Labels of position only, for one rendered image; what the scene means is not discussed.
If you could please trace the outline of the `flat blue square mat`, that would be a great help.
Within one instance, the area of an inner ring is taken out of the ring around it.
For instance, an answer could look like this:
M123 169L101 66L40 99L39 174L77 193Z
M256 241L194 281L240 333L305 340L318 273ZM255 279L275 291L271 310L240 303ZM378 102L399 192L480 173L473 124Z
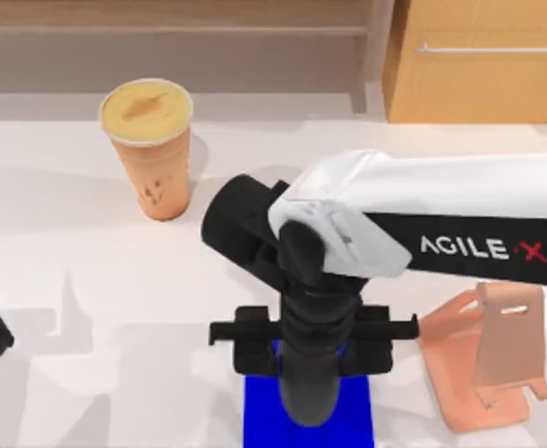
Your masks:
M286 376L248 375L242 448L375 448L368 377L301 392Z

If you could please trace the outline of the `orange cup with tan lid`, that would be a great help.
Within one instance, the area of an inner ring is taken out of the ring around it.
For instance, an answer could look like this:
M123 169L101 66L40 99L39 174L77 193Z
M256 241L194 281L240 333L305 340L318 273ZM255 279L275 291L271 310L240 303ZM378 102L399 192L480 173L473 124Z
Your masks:
M147 217L171 220L189 205L193 112L189 92L162 78L125 82L99 106L101 128Z

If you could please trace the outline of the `open wooden shelves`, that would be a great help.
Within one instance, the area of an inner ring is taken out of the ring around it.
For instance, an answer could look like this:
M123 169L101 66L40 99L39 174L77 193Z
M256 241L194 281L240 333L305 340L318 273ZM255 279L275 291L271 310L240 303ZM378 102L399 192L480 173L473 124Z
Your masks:
M252 118L383 119L392 0L0 0L0 120L92 119L114 85L174 79Z

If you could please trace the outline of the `salmon phone stand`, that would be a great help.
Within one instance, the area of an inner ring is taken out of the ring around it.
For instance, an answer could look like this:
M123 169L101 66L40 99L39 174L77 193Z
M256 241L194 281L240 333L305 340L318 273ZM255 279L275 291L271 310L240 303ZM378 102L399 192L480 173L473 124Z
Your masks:
M526 387L547 399L541 287L480 283L426 315L419 328L429 380L455 433L524 422Z

